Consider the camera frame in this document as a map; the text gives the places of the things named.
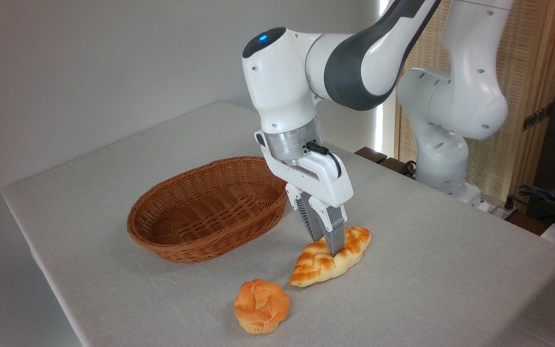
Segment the wooden block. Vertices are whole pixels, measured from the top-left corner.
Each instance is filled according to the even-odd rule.
[[[549,223],[544,223],[536,218],[519,212],[512,215],[507,221],[538,236],[541,236],[541,234],[544,233],[550,226]]]
[[[379,164],[380,162],[382,162],[387,158],[385,154],[376,152],[374,151],[374,149],[371,149],[370,147],[363,147],[359,149],[357,152],[355,152],[355,154],[360,157],[366,158],[367,160],[371,160],[376,164]]]
[[[387,158],[386,160],[383,160],[380,165],[400,174],[404,172],[406,167],[406,163],[396,160],[395,158]]]

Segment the bamboo screen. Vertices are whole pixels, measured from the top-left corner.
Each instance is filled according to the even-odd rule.
[[[450,0],[441,2],[410,52],[403,72],[412,67],[449,69],[449,57],[442,48],[441,35],[450,4]],[[552,64],[555,64],[555,0],[515,0],[496,64],[498,81],[509,106],[507,120],[490,139],[466,139],[470,151],[466,180],[483,193],[504,199],[510,190],[522,183],[513,182],[527,178],[520,172],[532,171],[531,181],[534,179],[544,135],[540,129],[546,122],[533,127],[532,132],[536,130],[538,134],[530,138],[522,134],[522,124],[526,116],[553,100],[555,65]],[[540,97],[544,91],[548,95]],[[397,158],[403,162],[416,160],[414,134],[401,106],[396,107],[395,124]],[[534,168],[528,168],[533,161]]]

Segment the white wall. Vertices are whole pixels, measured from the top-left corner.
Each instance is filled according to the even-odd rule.
[[[374,0],[0,0],[0,192],[209,103],[251,107],[240,53],[264,29],[348,33],[377,13]],[[328,141],[373,144],[371,112],[319,111]],[[77,345],[0,195],[0,347]]]

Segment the braided bread loaf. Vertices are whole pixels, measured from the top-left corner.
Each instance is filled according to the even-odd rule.
[[[289,283],[293,286],[308,286],[342,275],[361,260],[363,251],[370,244],[372,233],[361,227],[344,228],[344,249],[331,256],[323,237],[304,248],[295,263],[295,270]]]

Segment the bread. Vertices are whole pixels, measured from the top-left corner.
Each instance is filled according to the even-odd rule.
[[[295,263],[295,270],[289,283],[293,286],[308,286],[342,275],[361,260],[363,251],[370,244],[372,233],[361,227],[344,228],[344,249],[331,256],[323,237],[304,248]]]
[[[245,282],[235,299],[235,316],[250,334],[268,334],[286,318],[291,299],[273,282],[263,279]]]

